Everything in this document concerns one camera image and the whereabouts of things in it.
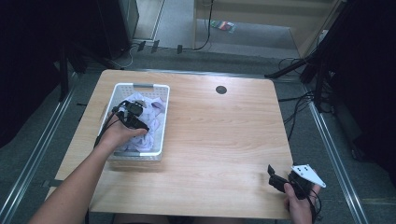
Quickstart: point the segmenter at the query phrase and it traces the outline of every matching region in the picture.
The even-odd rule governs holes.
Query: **clear plastic basket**
[[[157,116],[160,122],[159,128],[154,135],[154,145],[150,151],[126,151],[120,152],[116,150],[109,158],[109,161],[160,161],[163,154],[163,136],[165,133],[166,115],[168,112],[169,86],[160,84],[146,83],[118,83],[111,95],[110,102],[107,106],[106,113],[109,113],[114,106],[117,106],[125,98],[140,92],[143,96],[155,99],[160,97],[165,103],[165,111]],[[106,121],[106,116],[102,121],[102,126]]]

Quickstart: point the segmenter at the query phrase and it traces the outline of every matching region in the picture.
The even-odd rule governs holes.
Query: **wooden table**
[[[106,164],[91,211],[205,217],[289,218],[267,166],[290,172],[292,159],[271,80],[106,70],[56,179],[92,151],[115,84],[170,87],[163,159]],[[227,89],[216,92],[217,86]]]

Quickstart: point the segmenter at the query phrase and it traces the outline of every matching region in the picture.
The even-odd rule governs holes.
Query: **hand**
[[[146,134],[146,129],[129,129],[120,122],[117,116],[113,116],[107,125],[99,145],[105,145],[111,151],[125,144],[132,137]]]
[[[307,199],[299,200],[291,184],[286,183],[284,185],[284,188],[287,195],[284,201],[284,205],[285,208],[290,212],[291,222],[293,224],[312,223],[311,205],[308,200],[311,200],[312,204],[315,205],[315,199],[317,198],[316,194],[319,194],[320,186],[314,185],[312,190],[316,194],[311,191],[309,193],[308,200]]]

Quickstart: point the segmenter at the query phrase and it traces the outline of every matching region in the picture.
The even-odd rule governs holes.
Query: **wire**
[[[132,44],[131,48],[129,49],[129,56],[131,57],[131,62],[128,63],[127,65],[124,65],[124,66],[123,66],[123,65],[120,65],[120,64],[118,64],[118,63],[116,63],[116,62],[114,62],[114,61],[111,61],[111,62],[113,62],[115,65],[119,66],[121,69],[124,69],[124,68],[129,67],[129,66],[134,62],[134,58],[132,57],[132,50],[135,49],[135,48],[137,48],[137,46],[138,46],[138,45]]]
[[[206,42],[200,48],[193,49],[193,50],[203,49],[206,46],[207,42],[209,42],[209,38],[210,38],[210,22],[212,20],[212,11],[213,11],[213,2],[214,2],[214,0],[211,0],[210,2],[211,3],[210,3],[210,11],[209,11],[209,22],[208,22],[208,26],[207,26],[207,39],[206,39]]]

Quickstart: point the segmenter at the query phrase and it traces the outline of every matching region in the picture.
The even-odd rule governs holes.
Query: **grommet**
[[[223,86],[217,86],[217,87],[216,87],[216,92],[217,92],[218,94],[224,94],[224,93],[227,92],[227,88],[225,88],[225,87],[223,87]]]

